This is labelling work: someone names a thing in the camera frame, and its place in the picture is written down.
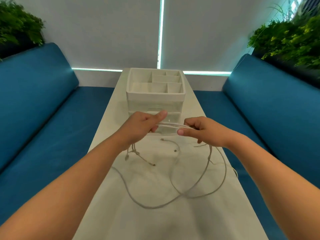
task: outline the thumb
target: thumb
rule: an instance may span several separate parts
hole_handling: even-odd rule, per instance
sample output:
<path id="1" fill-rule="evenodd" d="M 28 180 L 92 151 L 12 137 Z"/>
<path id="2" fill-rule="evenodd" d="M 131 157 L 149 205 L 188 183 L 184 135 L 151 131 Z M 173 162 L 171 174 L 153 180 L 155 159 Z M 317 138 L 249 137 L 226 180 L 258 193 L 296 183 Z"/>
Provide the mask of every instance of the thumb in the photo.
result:
<path id="1" fill-rule="evenodd" d="M 196 129 L 178 129 L 177 133 L 179 136 L 189 136 L 196 139 L 200 139 L 200 131 Z"/>
<path id="2" fill-rule="evenodd" d="M 146 120 L 146 124 L 151 129 L 159 122 L 163 121 L 167 117 L 168 112 L 165 110 L 162 110 L 161 112 L 157 113 L 154 116 L 151 116 L 149 119 Z"/>

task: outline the black planter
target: black planter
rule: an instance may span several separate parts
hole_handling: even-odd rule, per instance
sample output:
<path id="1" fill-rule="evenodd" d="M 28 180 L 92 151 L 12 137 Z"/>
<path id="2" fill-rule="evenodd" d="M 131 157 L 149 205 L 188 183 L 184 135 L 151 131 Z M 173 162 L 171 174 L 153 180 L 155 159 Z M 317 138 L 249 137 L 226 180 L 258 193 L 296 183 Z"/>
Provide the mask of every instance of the black planter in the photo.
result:
<path id="1" fill-rule="evenodd" d="M 16 33 L 15 37 L 19 41 L 19 44 L 15 44 L 10 41 L 5 42 L 4 44 L 0 44 L 1 59 L 38 46 L 38 44 L 34 44 L 24 32 Z"/>
<path id="2" fill-rule="evenodd" d="M 254 49 L 252 53 L 253 56 L 260 59 L 264 54 L 265 51 L 257 49 Z M 314 87 L 320 88 L 320 70 L 308 69 L 303 65 L 294 66 L 294 62 L 283 61 L 280 56 L 269 56 L 265 58 L 264 61 Z"/>

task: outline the forearm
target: forearm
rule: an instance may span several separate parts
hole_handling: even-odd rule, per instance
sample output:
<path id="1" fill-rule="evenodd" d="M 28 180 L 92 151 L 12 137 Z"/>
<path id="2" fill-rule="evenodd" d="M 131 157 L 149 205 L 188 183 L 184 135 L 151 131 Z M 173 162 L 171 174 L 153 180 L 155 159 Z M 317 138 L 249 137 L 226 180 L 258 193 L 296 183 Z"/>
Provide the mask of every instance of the forearm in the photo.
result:
<path id="1" fill-rule="evenodd" d="M 235 133 L 228 149 L 242 162 L 290 240 L 320 239 L 318 188 L 244 135 Z"/>
<path id="2" fill-rule="evenodd" d="M 1 239 L 72 239 L 120 152 L 117 141 L 103 141 L 12 215 L 0 227 Z"/>

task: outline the person's left hand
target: person's left hand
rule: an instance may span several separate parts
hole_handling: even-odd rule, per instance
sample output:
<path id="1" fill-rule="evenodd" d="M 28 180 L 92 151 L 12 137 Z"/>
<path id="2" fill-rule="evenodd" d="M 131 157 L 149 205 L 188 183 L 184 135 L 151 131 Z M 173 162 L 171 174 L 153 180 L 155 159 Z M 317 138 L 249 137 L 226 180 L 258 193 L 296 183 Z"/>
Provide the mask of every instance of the person's left hand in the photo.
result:
<path id="1" fill-rule="evenodd" d="M 156 115 L 149 113 L 135 112 L 127 121 L 113 134 L 117 141 L 121 142 L 121 149 L 124 151 L 130 145 L 140 141 L 149 132 L 155 132 L 158 124 L 167 116 L 167 111 L 163 110 Z"/>

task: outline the person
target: person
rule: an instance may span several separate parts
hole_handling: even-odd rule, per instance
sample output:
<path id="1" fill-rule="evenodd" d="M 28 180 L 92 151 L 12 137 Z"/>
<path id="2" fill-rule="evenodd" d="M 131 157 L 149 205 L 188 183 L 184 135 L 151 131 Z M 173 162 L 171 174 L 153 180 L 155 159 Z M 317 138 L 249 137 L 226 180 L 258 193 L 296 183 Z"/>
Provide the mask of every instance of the person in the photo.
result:
<path id="1" fill-rule="evenodd" d="M 2 240 L 71 240 L 118 154 L 155 132 L 166 111 L 136 112 L 109 138 L 21 206 L 1 227 Z M 320 239 L 320 190 L 248 137 L 206 117 L 188 118 L 178 135 L 231 150 L 290 240 Z"/>

